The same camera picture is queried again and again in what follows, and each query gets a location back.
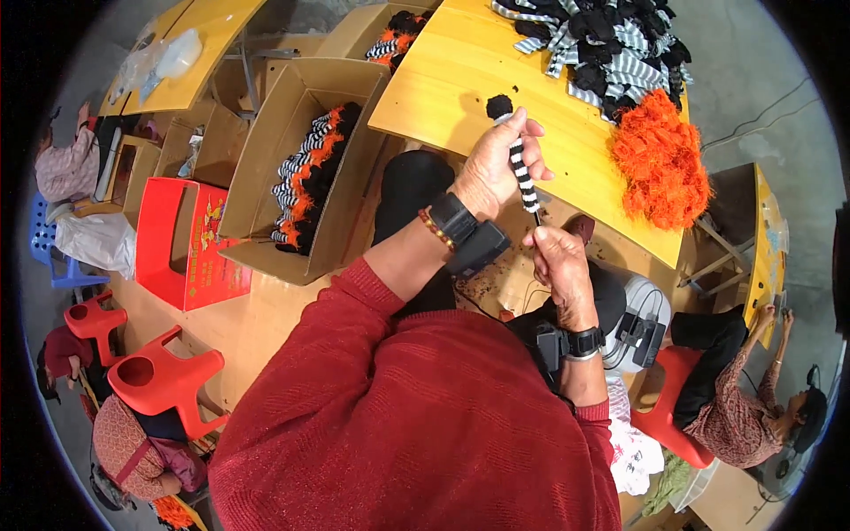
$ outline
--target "blue plastic stool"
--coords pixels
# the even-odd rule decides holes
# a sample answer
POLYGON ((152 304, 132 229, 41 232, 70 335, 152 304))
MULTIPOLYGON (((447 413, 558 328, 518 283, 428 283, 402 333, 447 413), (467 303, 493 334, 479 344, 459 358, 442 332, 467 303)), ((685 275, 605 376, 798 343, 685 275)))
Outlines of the blue plastic stool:
POLYGON ((105 284, 110 281, 108 276, 83 274, 80 263, 71 257, 65 257, 67 271, 65 276, 56 274, 56 265, 50 257, 50 247, 56 242, 56 223, 45 223, 48 202, 40 192, 32 198, 30 212, 30 254, 39 262, 50 267, 50 285, 60 289, 73 289, 87 285, 105 284))

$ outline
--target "concrete floor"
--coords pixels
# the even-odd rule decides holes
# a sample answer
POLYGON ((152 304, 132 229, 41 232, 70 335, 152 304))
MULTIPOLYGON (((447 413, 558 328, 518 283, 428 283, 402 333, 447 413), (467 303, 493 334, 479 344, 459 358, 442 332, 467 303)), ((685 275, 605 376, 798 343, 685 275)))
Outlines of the concrete floor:
MULTIPOLYGON (((54 124, 57 145, 69 144, 76 112, 84 99, 96 109, 111 79, 132 47, 145 22, 175 0, 132 2, 116 0, 81 42, 76 60, 67 66, 65 85, 57 105, 63 111, 54 124)), ((279 31, 329 31, 355 4, 369 0, 269 0, 249 28, 252 33, 279 31)), ((671 0, 678 17, 673 30, 690 48, 689 66, 696 84, 689 88, 692 122, 702 131, 704 143, 723 138, 794 88, 807 71, 793 47, 770 15, 756 0, 686 2, 671 0)), ((818 94, 810 81, 784 99, 758 123, 742 127, 739 134, 767 126, 784 113, 797 110, 818 94)), ((835 335, 830 294, 830 261, 834 210, 845 199, 835 136, 824 106, 816 101, 799 113, 782 118, 770 128, 710 147, 704 163, 710 172, 756 161, 788 218, 791 241, 785 285, 797 320, 784 369, 779 378, 780 402, 805 387, 812 364, 821 369, 822 389, 829 393, 840 363, 842 342, 835 335)), ((31 181, 34 193, 34 179, 31 181)), ((20 213, 28 216, 26 210, 20 213)), ((45 335, 63 324, 62 311, 71 294, 49 287, 49 271, 27 251, 26 223, 20 225, 17 245, 22 275, 25 337, 35 355, 45 335)), ((752 357, 747 370, 760 378, 769 354, 752 357)), ((51 403, 47 411, 62 447, 79 477, 88 483, 90 423, 75 406, 77 392, 59 387, 63 406, 51 403)), ((116 529, 156 529, 156 520, 144 504, 132 513, 105 514, 116 529)))

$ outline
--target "red stool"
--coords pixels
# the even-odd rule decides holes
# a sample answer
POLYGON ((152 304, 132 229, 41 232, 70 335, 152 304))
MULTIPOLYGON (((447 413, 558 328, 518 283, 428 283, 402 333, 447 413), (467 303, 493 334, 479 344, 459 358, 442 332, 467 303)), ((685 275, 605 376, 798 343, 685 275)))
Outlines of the red stool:
POLYGON ((122 309, 104 310, 100 303, 112 298, 112 290, 75 304, 65 310, 65 323, 71 333, 80 339, 94 339, 98 343, 100 363, 104 367, 114 365, 119 359, 109 349, 109 333, 127 322, 127 312, 122 309))
POLYGON ((198 389, 224 367, 224 357, 218 350, 189 359, 175 357, 165 344, 181 330, 175 325, 135 354, 121 358, 107 377, 118 398, 142 415, 176 407, 186 435, 193 441, 227 422, 228 415, 204 422, 196 399, 198 389))
POLYGON ((667 347, 658 352, 655 361, 664 367, 664 386, 658 402, 649 413, 632 410, 632 426, 687 461, 694 468, 707 468, 714 455, 696 439, 673 426, 673 407, 682 386, 697 361, 700 352, 683 347, 667 347))

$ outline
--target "red sweater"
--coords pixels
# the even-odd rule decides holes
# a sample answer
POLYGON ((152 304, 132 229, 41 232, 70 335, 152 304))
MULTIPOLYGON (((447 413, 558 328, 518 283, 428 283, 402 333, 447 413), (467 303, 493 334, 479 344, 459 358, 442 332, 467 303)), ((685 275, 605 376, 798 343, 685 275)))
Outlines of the red sweater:
POLYGON ((212 459, 224 526, 620 529, 608 402, 574 417, 504 326, 403 305, 361 258, 304 309, 212 459))

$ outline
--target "green cloth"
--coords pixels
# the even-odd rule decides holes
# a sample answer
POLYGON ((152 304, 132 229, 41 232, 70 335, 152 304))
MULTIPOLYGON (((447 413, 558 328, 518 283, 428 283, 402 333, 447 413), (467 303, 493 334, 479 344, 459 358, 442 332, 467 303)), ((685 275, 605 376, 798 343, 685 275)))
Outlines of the green cloth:
POLYGON ((667 505, 667 501, 676 493, 683 491, 688 486, 691 465, 681 457, 677 457, 670 450, 664 449, 664 471, 658 486, 650 487, 643 505, 645 517, 658 514, 667 505))

